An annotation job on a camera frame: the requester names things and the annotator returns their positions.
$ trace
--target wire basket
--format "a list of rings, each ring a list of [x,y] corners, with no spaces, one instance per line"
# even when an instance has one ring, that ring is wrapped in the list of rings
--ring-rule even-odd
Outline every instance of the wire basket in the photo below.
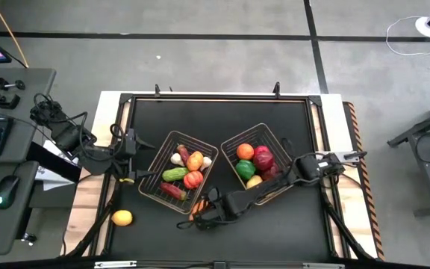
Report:
[[[257,124],[241,134],[228,139],[222,143],[222,153],[227,158],[231,168],[235,172],[235,175],[237,175],[237,178],[245,189],[245,182],[240,178],[235,170],[235,166],[240,160],[237,156],[237,148],[242,143],[248,143],[253,146],[253,148],[257,146],[267,146],[269,151],[273,154],[274,162],[278,165],[280,170],[284,170],[287,168],[289,163],[291,163],[290,156],[284,151],[275,135],[264,123]],[[280,188],[277,191],[273,191],[260,200],[260,202],[257,202],[256,205],[263,205],[291,187],[293,186],[287,186]]]
[[[184,186],[183,180],[176,180],[171,182],[177,188],[187,192],[189,199],[180,201],[170,195],[166,194],[161,190],[162,173],[165,170],[180,167],[170,162],[170,157],[174,153],[177,153],[177,146],[185,145],[189,155],[195,151],[199,151],[204,157],[209,157],[212,163],[209,167],[205,168],[202,172],[203,181],[200,186],[195,190],[189,190]],[[155,172],[154,175],[149,178],[143,179],[139,185],[139,192],[155,201],[164,204],[182,214],[189,214],[192,210],[193,205],[197,201],[200,192],[203,189],[203,185],[207,181],[208,174],[214,166],[216,157],[218,156],[218,149],[200,140],[197,140],[186,134],[182,134],[177,131],[171,131],[165,141],[163,142],[161,149],[158,151],[154,158],[154,161],[150,164],[149,171]]]

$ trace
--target garlic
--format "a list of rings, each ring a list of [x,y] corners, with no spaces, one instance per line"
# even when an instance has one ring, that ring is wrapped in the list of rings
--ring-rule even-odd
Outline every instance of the garlic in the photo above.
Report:
[[[170,157],[170,162],[176,165],[180,165],[182,167],[185,166],[184,162],[182,161],[182,157],[178,153],[175,153],[174,155],[172,155],[172,157]]]
[[[205,168],[209,167],[210,164],[212,164],[212,160],[210,160],[209,157],[204,157],[203,158],[203,164],[200,167],[200,171],[203,171]]]

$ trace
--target computer mouse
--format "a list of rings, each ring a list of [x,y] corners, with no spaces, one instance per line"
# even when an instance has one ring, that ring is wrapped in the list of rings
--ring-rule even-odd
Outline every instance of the computer mouse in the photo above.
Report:
[[[18,188],[19,177],[15,175],[5,176],[0,181],[0,209],[9,208],[16,196],[16,189]]]

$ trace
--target orange and black warning tape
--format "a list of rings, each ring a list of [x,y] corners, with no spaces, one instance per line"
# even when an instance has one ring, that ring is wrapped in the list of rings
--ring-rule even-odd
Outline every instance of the orange and black warning tape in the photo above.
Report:
[[[353,131],[355,133],[357,149],[354,149],[354,150],[362,151],[363,145],[361,144],[361,136],[359,135],[358,119],[356,118],[355,106],[350,102],[347,102],[346,104],[349,106],[349,111],[351,114],[351,120],[353,125]],[[361,171],[360,171],[361,185],[364,186],[363,191],[367,200],[368,215],[370,216],[371,229],[374,235],[374,244],[376,246],[376,252],[378,253],[378,257],[384,261],[385,258],[384,258],[384,252],[382,251],[381,236],[379,234],[378,218],[376,217],[376,210],[374,209],[374,200],[373,200],[373,194],[371,193],[370,177],[367,174],[366,162],[364,158],[361,159],[360,163],[361,163]]]

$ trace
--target gray floor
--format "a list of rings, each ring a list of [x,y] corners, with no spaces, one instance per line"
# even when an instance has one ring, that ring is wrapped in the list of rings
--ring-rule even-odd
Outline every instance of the gray floor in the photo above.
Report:
[[[0,7],[15,31],[308,34],[302,0],[1,0]],[[311,7],[317,33],[325,36],[383,37],[397,19],[430,15],[430,0],[311,0]],[[391,34],[419,36],[413,23],[401,22]],[[155,83],[180,91],[268,92],[280,81],[283,92],[320,91],[309,41],[19,41],[31,67],[57,70],[52,94],[68,114],[93,115],[102,90],[152,91]],[[0,37],[0,44],[17,55],[9,38]],[[430,43],[394,46],[430,50]],[[430,265],[430,217],[412,214],[430,206],[426,184],[408,145],[391,149],[385,143],[427,115],[430,55],[398,56],[380,42],[321,42],[320,51],[329,93],[342,94],[356,107],[387,260]],[[56,256],[60,220],[67,218],[57,214],[62,212],[43,213],[47,219],[38,229],[47,236],[37,254],[15,246],[0,261]]]

